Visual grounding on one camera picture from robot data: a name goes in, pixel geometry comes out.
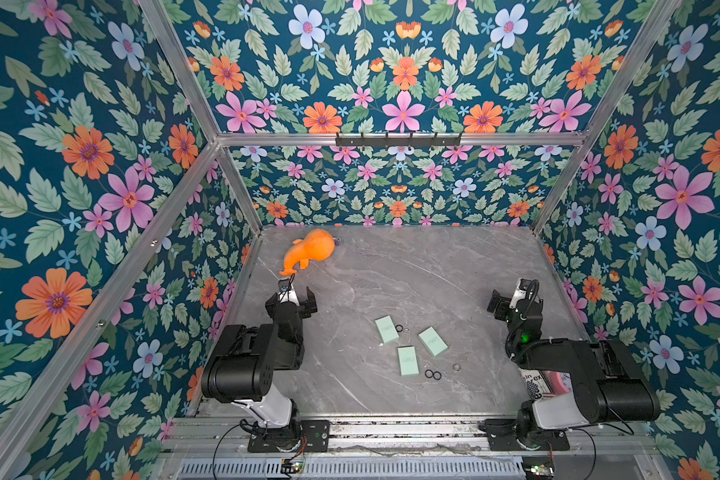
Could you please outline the mint green box lid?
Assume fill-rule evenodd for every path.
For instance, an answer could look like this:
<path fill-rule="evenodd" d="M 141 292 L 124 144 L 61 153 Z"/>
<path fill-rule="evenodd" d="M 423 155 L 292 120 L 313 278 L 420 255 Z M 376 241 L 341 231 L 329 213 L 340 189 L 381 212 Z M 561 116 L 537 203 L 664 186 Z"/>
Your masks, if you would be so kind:
<path fill-rule="evenodd" d="M 416 349 L 414 346 L 397 348 L 399 371 L 402 377 L 417 376 L 420 373 Z"/>

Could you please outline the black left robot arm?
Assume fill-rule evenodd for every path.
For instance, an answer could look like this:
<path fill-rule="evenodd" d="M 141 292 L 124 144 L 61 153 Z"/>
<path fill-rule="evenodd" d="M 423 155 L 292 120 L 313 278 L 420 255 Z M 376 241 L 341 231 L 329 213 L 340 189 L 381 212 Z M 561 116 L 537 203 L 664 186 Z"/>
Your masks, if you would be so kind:
<path fill-rule="evenodd" d="M 304 321 L 318 311 L 311 289 L 297 296 L 283 280 L 266 302 L 271 321 L 256 327 L 228 325 L 220 334 L 203 370 L 205 398 L 246 410 L 267 430 L 300 427 L 293 400 L 274 386 L 277 371 L 297 371 L 305 355 Z"/>

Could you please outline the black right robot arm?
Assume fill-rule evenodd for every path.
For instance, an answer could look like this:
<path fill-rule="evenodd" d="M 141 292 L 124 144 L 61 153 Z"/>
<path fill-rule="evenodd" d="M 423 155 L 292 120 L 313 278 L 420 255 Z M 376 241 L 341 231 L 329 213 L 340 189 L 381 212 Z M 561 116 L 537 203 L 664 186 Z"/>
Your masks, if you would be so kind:
<path fill-rule="evenodd" d="M 504 350 L 510 361 L 522 370 L 566 374 L 571 388 L 525 401 L 513 421 L 484 420 L 479 429 L 491 447 L 565 446 L 569 429 L 657 420 L 658 396 L 623 342 L 542 336 L 539 289 L 538 280 L 521 278 L 510 296 L 493 291 L 487 311 L 507 326 Z"/>

